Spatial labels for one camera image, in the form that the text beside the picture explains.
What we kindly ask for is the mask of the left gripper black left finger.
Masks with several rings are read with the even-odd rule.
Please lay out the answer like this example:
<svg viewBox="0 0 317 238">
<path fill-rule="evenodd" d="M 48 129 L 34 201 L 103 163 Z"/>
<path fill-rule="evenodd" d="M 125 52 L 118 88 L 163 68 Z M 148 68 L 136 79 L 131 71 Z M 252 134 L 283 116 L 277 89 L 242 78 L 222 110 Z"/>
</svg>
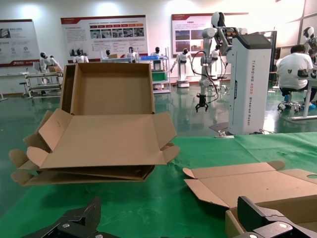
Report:
<svg viewBox="0 0 317 238">
<path fill-rule="evenodd" d="M 55 223 L 26 238 L 93 238 L 101 221 L 102 201 L 95 197 L 87 206 L 66 211 Z"/>
</svg>

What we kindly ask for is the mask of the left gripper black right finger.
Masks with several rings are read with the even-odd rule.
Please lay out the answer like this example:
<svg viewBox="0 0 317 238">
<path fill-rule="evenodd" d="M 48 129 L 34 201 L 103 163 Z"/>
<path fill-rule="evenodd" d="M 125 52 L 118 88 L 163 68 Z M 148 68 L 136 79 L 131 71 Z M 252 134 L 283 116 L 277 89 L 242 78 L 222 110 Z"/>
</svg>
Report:
<svg viewBox="0 0 317 238">
<path fill-rule="evenodd" d="M 277 210 L 238 197 L 237 215 L 246 232 L 236 238 L 315 238 L 317 233 L 296 225 Z"/>
</svg>

